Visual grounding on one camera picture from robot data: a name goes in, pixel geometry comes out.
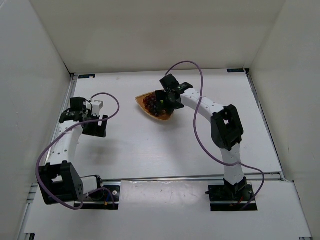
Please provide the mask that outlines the red fake grape bunch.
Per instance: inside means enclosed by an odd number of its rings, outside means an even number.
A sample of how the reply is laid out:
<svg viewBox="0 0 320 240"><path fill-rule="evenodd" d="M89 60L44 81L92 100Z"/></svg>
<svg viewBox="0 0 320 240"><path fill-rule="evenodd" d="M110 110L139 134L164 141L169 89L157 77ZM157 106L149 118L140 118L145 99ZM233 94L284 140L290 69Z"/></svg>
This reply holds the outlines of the red fake grape bunch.
<svg viewBox="0 0 320 240"><path fill-rule="evenodd" d="M156 94L152 93L143 98L143 105L145 109L154 117L161 117L165 115L164 110L160 110L157 107Z"/></svg>

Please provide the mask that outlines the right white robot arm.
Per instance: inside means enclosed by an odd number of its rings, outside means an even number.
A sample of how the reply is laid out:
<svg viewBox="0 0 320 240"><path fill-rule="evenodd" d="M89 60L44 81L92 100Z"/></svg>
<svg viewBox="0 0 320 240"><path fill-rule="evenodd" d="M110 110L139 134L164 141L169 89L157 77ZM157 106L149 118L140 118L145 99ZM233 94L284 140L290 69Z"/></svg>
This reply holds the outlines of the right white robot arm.
<svg viewBox="0 0 320 240"><path fill-rule="evenodd" d="M210 123L211 139L220 149L224 166L224 185L232 194L239 193L246 185L247 179L241 166L240 145L244 129L234 105L223 106L214 103L189 83L180 84L176 80L161 80L163 90L155 92L159 110L172 113L189 107Z"/></svg>

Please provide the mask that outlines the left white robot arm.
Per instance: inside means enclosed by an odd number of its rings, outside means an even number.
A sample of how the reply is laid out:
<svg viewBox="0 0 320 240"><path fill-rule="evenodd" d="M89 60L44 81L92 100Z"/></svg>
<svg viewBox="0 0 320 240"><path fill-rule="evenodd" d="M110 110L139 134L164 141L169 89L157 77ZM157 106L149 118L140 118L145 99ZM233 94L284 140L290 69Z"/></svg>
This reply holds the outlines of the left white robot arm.
<svg viewBox="0 0 320 240"><path fill-rule="evenodd" d="M91 111L64 111L59 119L59 133L65 135L57 141L52 148L48 163L39 167L39 176L44 186L62 202L81 201L92 191L95 194L103 194L100 190L103 186L99 175L90 175L81 178L76 171L73 161L75 160L76 148L81 135L104 138L106 137L107 115L102 116L102 123L97 121L99 116L87 116ZM96 122L78 125L67 131L71 126L85 121Z"/></svg>

